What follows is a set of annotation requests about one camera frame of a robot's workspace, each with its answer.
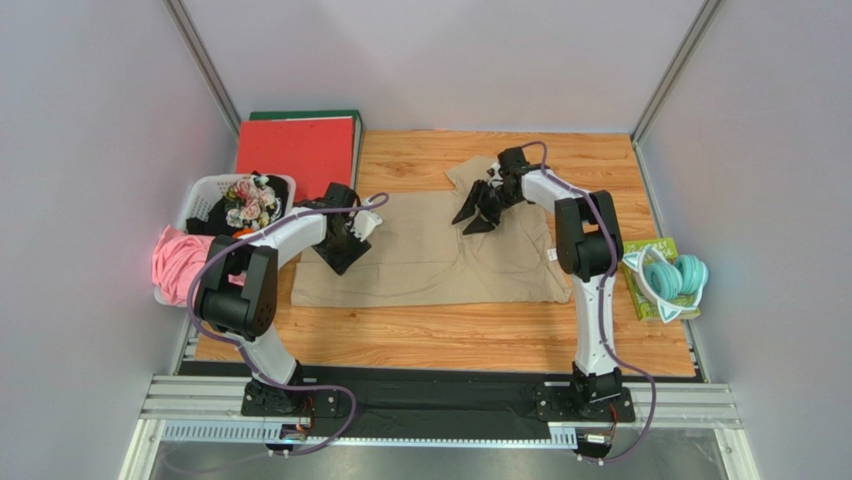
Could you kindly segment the beige t-shirt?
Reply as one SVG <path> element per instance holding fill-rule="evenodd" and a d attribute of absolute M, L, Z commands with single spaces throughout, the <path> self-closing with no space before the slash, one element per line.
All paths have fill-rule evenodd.
<path fill-rule="evenodd" d="M 477 156 L 446 172 L 445 191 L 393 193 L 370 250 L 338 275 L 312 249 L 295 268 L 291 303 L 300 307 L 383 308 L 475 303 L 566 303 L 571 287 L 549 257 L 542 208 L 522 203 L 493 232 L 466 235 L 452 219 L 473 182 L 492 165 Z"/>

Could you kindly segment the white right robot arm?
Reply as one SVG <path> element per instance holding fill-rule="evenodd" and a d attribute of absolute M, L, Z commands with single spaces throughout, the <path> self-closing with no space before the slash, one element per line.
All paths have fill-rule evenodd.
<path fill-rule="evenodd" d="M 498 155 L 485 180 L 473 183 L 453 219 L 466 235 L 495 230 L 502 214 L 526 202 L 555 220 L 560 268 L 580 292 L 576 298 L 577 350 L 564 397 L 573 415 L 592 420 L 614 411 L 622 392 L 622 370 L 609 338 L 613 327 L 614 274 L 623 244 L 612 196 L 577 187 L 544 162 L 530 163 L 521 146 Z"/>

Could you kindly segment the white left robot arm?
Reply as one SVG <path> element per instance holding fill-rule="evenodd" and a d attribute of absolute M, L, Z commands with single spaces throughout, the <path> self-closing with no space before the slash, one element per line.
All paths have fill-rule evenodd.
<path fill-rule="evenodd" d="M 324 196 L 299 203 L 257 233 L 220 235 L 211 243 L 190 283 L 187 308 L 203 336 L 233 346 L 249 367 L 244 415 L 308 413 L 315 390 L 305 386 L 302 365 L 273 328 L 279 271 L 312 249 L 343 275 L 369 251 L 368 238 L 382 223 L 375 210 L 388 199 L 386 193 L 360 199 L 332 183 Z"/>

